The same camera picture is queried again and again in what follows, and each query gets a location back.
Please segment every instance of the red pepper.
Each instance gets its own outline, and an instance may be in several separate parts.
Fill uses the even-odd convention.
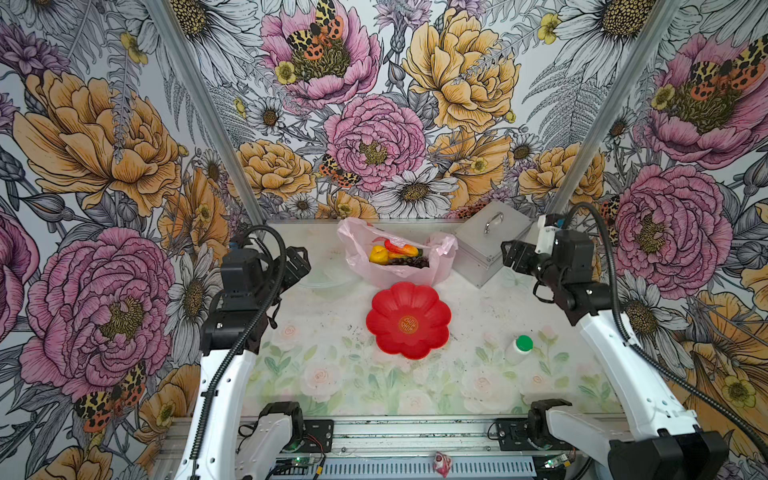
[[[413,245],[406,244],[404,247],[398,247],[389,240],[385,240],[384,247],[386,247],[386,249],[392,253],[401,253],[403,255],[407,255],[408,257],[416,257],[419,255],[419,249]]]

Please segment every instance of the table surface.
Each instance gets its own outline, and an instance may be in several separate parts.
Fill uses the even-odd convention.
[[[418,243],[458,226],[378,225]],[[531,295],[530,277],[502,267],[478,289],[453,271],[435,286],[452,311],[450,340],[412,361],[376,346],[365,320],[379,289],[346,267],[335,223],[276,228],[286,245],[308,249],[312,280],[327,276],[342,284],[300,284],[283,294],[278,328],[262,339],[244,415],[285,400],[298,401],[307,416],[523,413],[532,401],[547,398],[567,399],[583,412],[621,411],[589,347],[556,306]],[[534,352],[511,366],[504,350],[521,334],[534,340]]]

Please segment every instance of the yellow bell pepper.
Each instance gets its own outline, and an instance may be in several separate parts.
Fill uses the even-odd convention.
[[[389,265],[389,251],[381,245],[374,245],[368,260],[379,265]]]

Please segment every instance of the purple flower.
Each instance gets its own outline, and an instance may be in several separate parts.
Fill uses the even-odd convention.
[[[691,97],[691,66],[702,61],[723,64],[747,47],[731,46],[732,38],[716,42],[694,35],[654,79],[656,93],[647,123],[634,127],[636,141],[663,151],[679,162],[696,162],[708,170],[732,164],[768,136],[768,75],[744,89],[730,82],[705,100]]]
[[[488,11],[488,0],[449,0],[448,8],[455,8],[457,12],[466,10],[470,17],[483,18]]]
[[[8,94],[0,94],[0,134],[11,135],[13,132],[13,114],[18,111]]]
[[[362,178],[360,190],[376,192],[404,170],[416,171],[426,156],[422,121],[410,108],[380,95],[357,97],[325,123],[328,155]]]
[[[421,24],[429,23],[432,0],[379,0],[374,6],[379,11],[376,16],[379,30],[403,22],[416,30]]]
[[[672,300],[707,285],[733,238],[715,180],[692,165],[643,167],[622,193],[614,225],[619,274],[629,270]]]
[[[152,375],[170,350],[163,330],[174,281],[163,250],[128,228],[54,253],[29,289],[35,336],[20,357],[22,378],[78,399],[111,389],[140,362]]]
[[[295,31],[310,29],[315,21],[314,7],[309,14],[297,11],[290,17],[281,12],[279,17],[267,15],[262,19],[262,49],[267,53],[263,64],[275,70],[278,81],[303,108],[346,103],[376,84],[381,57],[377,35],[368,36],[354,8],[347,13],[336,2],[336,15],[344,24],[341,39],[324,47],[323,57],[312,61],[294,54],[286,38]]]
[[[22,77],[35,74],[42,77],[46,70],[56,75],[69,71],[69,59],[35,33],[29,35],[16,24],[0,21],[0,63],[16,70]]]
[[[35,241],[19,222],[0,212],[0,342],[16,324],[24,304],[24,284],[38,268]]]

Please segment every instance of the red flower-shaped plate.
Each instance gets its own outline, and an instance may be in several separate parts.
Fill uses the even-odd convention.
[[[451,309],[430,286],[395,283],[378,292],[371,307],[366,326],[385,353],[418,360],[448,342]]]

